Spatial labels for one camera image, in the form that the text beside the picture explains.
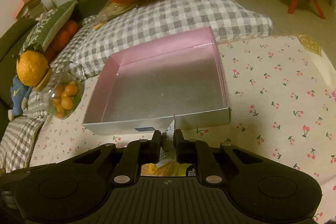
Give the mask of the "white barcode snack packet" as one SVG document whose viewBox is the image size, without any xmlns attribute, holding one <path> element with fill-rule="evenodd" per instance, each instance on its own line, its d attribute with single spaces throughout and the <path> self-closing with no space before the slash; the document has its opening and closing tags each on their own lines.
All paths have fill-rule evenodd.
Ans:
<svg viewBox="0 0 336 224">
<path fill-rule="evenodd" d="M 168 128 L 161 133 L 161 149 L 159 162 L 156 164 L 156 167 L 160 168 L 170 161 L 175 161 L 174 132 L 175 119 L 173 119 Z"/>
</svg>

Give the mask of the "pink silver cardboard box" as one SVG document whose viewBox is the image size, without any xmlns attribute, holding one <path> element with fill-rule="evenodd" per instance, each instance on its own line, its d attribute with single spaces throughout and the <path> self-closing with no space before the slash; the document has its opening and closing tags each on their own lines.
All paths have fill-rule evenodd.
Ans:
<svg viewBox="0 0 336 224">
<path fill-rule="evenodd" d="M 112 54 L 83 126 L 98 135 L 229 124 L 224 69 L 210 27 L 168 35 Z"/>
</svg>

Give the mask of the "glass jar with oranges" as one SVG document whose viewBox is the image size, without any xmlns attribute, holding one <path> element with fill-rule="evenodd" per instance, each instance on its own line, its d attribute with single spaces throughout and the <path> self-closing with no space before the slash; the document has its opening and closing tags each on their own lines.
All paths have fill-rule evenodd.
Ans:
<svg viewBox="0 0 336 224">
<path fill-rule="evenodd" d="M 66 119 L 80 103 L 84 85 L 68 72 L 54 72 L 49 68 L 33 90 L 41 98 L 40 106 L 43 111 L 58 119 Z"/>
</svg>

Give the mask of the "cherry print tablecloth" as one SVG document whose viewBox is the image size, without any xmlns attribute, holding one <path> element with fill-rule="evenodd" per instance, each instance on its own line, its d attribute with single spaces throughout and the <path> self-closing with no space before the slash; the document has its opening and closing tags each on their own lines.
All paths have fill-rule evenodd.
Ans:
<svg viewBox="0 0 336 224">
<path fill-rule="evenodd" d="M 314 215 L 335 219 L 335 87 L 325 54 L 294 36 L 219 46 L 231 121 L 199 126 L 185 136 L 209 144 L 231 143 L 313 176 L 322 188 Z"/>
</svg>

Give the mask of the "grey checkered quilt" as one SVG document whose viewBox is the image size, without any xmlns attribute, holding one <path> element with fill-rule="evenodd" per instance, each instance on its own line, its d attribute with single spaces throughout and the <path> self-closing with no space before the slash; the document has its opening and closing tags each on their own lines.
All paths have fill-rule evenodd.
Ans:
<svg viewBox="0 0 336 224">
<path fill-rule="evenodd" d="M 118 51 L 166 35 L 209 26 L 217 42 L 268 36 L 273 28 L 267 16 L 248 10 L 235 0 L 155 0 L 92 28 L 95 15 L 80 23 L 80 30 L 51 66 L 79 80 L 97 76 L 108 57 Z"/>
</svg>

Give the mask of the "blue plush doll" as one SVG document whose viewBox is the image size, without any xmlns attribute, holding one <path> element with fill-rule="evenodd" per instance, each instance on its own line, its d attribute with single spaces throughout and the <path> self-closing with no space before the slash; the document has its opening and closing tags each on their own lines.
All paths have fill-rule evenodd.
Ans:
<svg viewBox="0 0 336 224">
<path fill-rule="evenodd" d="M 13 85 L 10 88 L 13 108 L 8 111 L 9 121 L 23 114 L 32 90 L 32 87 L 22 84 L 18 76 L 13 78 Z"/>
</svg>

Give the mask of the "small red plush cushion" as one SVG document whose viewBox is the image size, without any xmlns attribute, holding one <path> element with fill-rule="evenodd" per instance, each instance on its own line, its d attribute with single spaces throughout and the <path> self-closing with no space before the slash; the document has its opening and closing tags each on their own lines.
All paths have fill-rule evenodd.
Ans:
<svg viewBox="0 0 336 224">
<path fill-rule="evenodd" d="M 51 63 L 56 56 L 69 44 L 71 39 L 78 32 L 79 26 L 73 21 L 69 20 L 60 31 L 56 34 L 50 45 L 44 52 L 48 63 Z"/>
</svg>

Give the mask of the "large orange fruit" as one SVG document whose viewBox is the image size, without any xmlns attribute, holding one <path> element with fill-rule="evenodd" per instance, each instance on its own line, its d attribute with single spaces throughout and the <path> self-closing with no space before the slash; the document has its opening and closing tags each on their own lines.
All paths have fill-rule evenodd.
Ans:
<svg viewBox="0 0 336 224">
<path fill-rule="evenodd" d="M 25 51 L 17 59 L 17 76 L 28 87 L 37 86 L 49 68 L 46 57 L 37 51 Z"/>
</svg>

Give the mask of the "crinkled plastic wrappers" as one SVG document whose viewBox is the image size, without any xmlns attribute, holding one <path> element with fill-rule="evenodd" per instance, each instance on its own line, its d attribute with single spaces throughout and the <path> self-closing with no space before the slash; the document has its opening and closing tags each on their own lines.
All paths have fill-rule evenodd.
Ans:
<svg viewBox="0 0 336 224">
<path fill-rule="evenodd" d="M 134 8 L 137 8 L 137 3 L 131 4 L 118 4 L 108 1 L 102 10 L 96 16 L 96 19 L 92 23 L 92 28 L 96 31 L 111 19 L 116 18 Z"/>
</svg>

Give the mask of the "green snowflake pillow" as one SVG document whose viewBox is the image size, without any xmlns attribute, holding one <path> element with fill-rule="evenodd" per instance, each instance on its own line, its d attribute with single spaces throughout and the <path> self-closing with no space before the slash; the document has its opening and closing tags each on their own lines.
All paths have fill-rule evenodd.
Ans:
<svg viewBox="0 0 336 224">
<path fill-rule="evenodd" d="M 56 34 L 70 19 L 76 5 L 77 0 L 68 1 L 57 9 L 43 14 L 43 18 L 37 22 L 27 36 L 19 54 L 29 50 L 45 52 Z"/>
</svg>

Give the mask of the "dark green sofa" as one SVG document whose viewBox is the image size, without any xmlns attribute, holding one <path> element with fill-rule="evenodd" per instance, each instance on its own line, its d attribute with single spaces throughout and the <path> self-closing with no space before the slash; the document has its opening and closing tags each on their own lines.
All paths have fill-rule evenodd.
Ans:
<svg viewBox="0 0 336 224">
<path fill-rule="evenodd" d="M 79 0 L 70 20 L 79 23 L 88 16 L 96 15 L 108 0 Z M 7 111 L 13 108 L 10 87 L 15 76 L 15 55 L 19 53 L 25 39 L 37 24 L 34 19 L 22 18 L 13 24 L 1 37 L 1 135 L 4 134 L 9 119 Z"/>
</svg>

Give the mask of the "stack of books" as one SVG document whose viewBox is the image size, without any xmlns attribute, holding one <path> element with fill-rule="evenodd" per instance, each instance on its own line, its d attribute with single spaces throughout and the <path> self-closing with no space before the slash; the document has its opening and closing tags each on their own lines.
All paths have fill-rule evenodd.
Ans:
<svg viewBox="0 0 336 224">
<path fill-rule="evenodd" d="M 42 0 L 21 0 L 13 13 L 14 19 L 36 18 L 47 10 Z"/>
</svg>

